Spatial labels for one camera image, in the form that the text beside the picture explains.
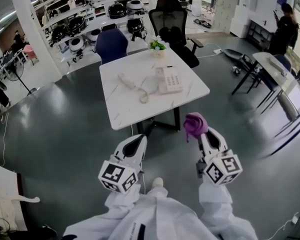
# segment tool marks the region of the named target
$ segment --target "gray floor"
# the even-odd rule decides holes
[[[213,42],[248,55],[257,51],[236,37]],[[211,55],[215,49],[208,45],[196,55]],[[131,135],[130,128],[112,130],[98,69],[94,64],[77,70],[9,110],[5,167],[22,174],[26,196],[40,197],[40,203],[27,206],[34,224],[48,224],[60,235],[66,226],[107,211],[104,202],[109,192],[98,182],[98,173],[117,144]],[[285,115],[279,106],[262,116],[255,110],[267,94],[264,85],[244,94],[249,86],[246,83],[231,96],[243,77],[233,75],[231,69],[224,54],[200,59],[194,71],[210,88],[210,94],[182,106],[181,121],[189,112],[200,112],[239,155],[244,171],[228,185],[234,214],[248,219],[258,237],[265,239],[300,212],[300,137],[268,157],[283,141],[273,136],[285,124]],[[172,123],[172,115],[169,111],[158,119]],[[183,131],[155,129],[143,162],[147,189],[160,176],[170,197],[200,215],[200,181],[195,171],[199,157],[197,143],[193,139],[187,143]]]

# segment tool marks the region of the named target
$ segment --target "protective suit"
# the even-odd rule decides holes
[[[78,240],[256,240],[251,224],[233,215],[227,188],[214,186],[205,177],[199,187],[201,218],[167,197],[164,187],[143,195],[135,184],[126,195],[110,193],[107,213],[67,227],[64,236],[75,235]]]

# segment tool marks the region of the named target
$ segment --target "purple cloth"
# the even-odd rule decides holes
[[[189,113],[185,116],[183,128],[186,132],[186,142],[189,142],[189,135],[198,139],[201,134],[206,134],[209,130],[207,121],[198,112]]]

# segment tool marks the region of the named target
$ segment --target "column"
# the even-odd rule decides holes
[[[62,74],[49,52],[50,48],[47,47],[43,40],[43,32],[39,28],[40,23],[31,0],[12,0],[12,2],[20,25],[39,59],[40,70],[44,71],[46,79],[44,84],[46,85],[61,79]]]

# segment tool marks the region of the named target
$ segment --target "sneaker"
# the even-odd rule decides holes
[[[164,180],[160,177],[155,178],[152,182],[152,188],[154,189],[155,187],[163,187],[164,186]]]

